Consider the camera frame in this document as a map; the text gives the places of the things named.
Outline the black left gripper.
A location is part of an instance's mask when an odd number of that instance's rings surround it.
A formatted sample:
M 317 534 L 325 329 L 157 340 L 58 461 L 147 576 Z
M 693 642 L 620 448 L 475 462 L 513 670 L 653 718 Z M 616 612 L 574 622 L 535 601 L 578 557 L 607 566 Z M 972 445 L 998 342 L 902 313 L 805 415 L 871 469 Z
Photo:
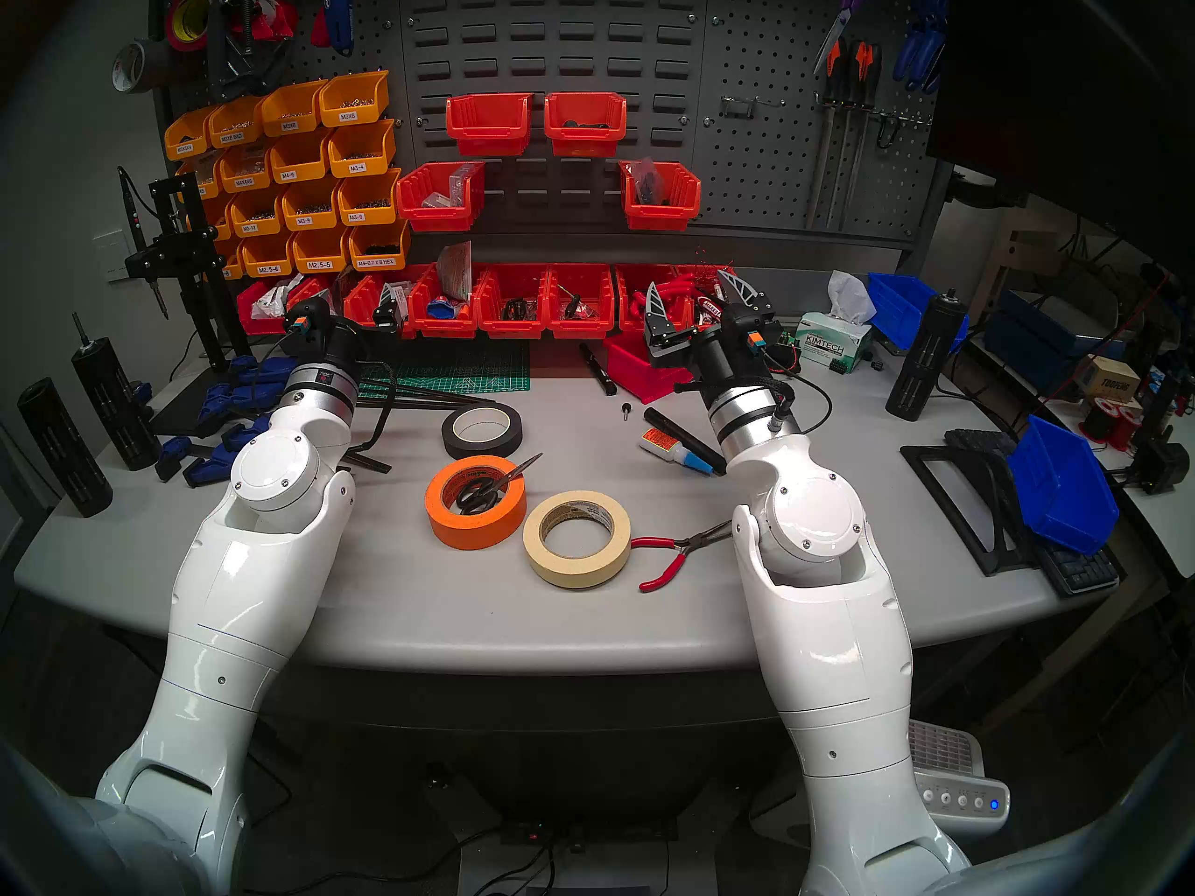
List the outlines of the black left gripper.
M 411 288 L 381 288 L 373 311 L 379 331 L 403 333 L 410 318 Z M 304 363 L 360 367 L 367 361 L 364 331 L 348 320 L 312 324 L 304 332 Z

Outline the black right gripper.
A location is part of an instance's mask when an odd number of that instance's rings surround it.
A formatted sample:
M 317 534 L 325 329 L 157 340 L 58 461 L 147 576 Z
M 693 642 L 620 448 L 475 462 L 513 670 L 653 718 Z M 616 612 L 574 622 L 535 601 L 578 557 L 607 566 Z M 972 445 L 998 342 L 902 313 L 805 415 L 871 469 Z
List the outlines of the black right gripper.
M 717 271 L 723 302 L 754 318 L 771 317 L 771 300 L 731 271 Z M 676 329 L 656 283 L 646 289 L 644 340 L 650 358 L 686 358 L 693 389 L 701 401 L 743 391 L 772 391 L 776 380 L 766 366 L 766 346 L 774 340 L 760 323 L 729 323 Z

